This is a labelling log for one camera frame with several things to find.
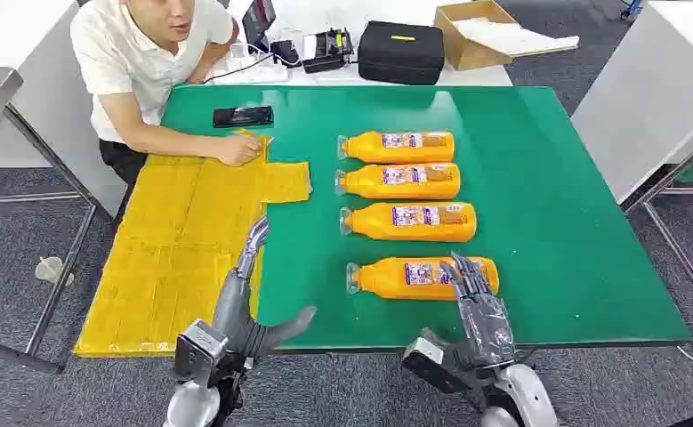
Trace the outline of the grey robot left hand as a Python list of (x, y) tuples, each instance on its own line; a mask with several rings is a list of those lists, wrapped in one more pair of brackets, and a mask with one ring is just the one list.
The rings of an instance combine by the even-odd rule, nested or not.
[(270, 223), (264, 215), (252, 226), (237, 264), (224, 279), (217, 301), (212, 327), (229, 338), (227, 350), (256, 359), (270, 353), (281, 343), (306, 331), (317, 308), (302, 308), (289, 320), (275, 326), (258, 323), (251, 315), (251, 276), (260, 249), (264, 246)]

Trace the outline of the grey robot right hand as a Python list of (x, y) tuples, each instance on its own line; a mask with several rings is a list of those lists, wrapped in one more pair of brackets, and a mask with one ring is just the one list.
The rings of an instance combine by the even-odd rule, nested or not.
[(443, 351), (442, 365), (463, 371), (499, 367), (514, 360), (513, 333), (504, 301), (494, 294), (481, 264), (453, 252), (440, 267), (453, 285), (465, 338), (449, 342), (430, 328), (420, 336)]

